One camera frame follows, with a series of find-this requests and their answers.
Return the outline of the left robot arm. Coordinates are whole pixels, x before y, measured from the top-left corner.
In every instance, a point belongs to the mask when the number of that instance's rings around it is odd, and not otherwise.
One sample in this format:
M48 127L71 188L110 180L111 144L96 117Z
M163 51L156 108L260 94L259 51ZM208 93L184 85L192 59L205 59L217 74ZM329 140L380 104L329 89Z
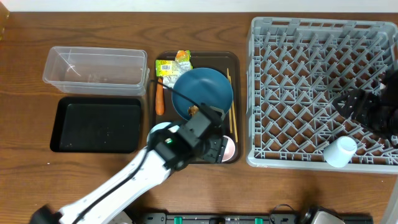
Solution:
M224 118L223 110L200 105L188 121L174 121L150 133L147 146L96 190L57 212L44 205L29 223L109 223L143 193L193 160L219 164L228 142Z

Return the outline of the light blue cup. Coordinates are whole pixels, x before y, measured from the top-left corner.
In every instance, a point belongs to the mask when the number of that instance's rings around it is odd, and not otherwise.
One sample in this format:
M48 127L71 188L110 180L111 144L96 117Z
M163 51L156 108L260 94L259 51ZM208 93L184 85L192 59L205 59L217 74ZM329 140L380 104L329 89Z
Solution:
M339 137L323 150L324 160L331 166L346 166L358 149L356 141L349 136Z

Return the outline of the dark blue plate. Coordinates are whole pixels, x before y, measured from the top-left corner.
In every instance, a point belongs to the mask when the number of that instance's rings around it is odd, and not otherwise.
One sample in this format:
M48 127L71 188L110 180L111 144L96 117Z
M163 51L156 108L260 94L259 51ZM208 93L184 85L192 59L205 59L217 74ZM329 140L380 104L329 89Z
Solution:
M233 87L228 79L212 68L194 68L185 72L173 90L198 105L202 103L222 110L225 114L233 100Z

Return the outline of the light blue bowl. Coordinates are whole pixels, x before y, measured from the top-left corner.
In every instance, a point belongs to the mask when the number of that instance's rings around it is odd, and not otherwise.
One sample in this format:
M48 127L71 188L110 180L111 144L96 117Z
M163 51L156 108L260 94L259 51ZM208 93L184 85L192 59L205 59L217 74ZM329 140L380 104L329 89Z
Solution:
M156 131L158 131L158 130L160 130L160 129L169 129L169 130L171 130L171 132L174 133L174 132L178 131L179 128L180 128L180 125L177 124L177 123L163 122L163 123L156 124L156 125L149 131L149 133L148 133L148 135L147 135L147 143L149 144L151 135L152 135L154 132L156 132Z

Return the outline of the pink cup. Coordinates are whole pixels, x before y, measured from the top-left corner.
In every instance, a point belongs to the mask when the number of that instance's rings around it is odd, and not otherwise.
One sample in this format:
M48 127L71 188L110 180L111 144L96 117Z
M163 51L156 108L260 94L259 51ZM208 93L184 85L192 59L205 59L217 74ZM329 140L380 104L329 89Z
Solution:
M229 161L233 156L236 151L236 146L234 141L229 137L229 136L224 136L225 139L227 139L226 147L224 150L224 155L222 158L222 162Z

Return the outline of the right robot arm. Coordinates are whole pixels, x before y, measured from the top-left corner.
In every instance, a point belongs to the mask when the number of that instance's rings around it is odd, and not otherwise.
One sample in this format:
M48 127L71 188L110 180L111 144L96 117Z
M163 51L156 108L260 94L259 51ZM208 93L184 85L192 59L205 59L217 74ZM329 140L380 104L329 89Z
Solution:
M387 72L381 84L384 88L379 96L355 89L334 99L332 105L342 117L356 121L397 149L392 141L397 135L397 70Z

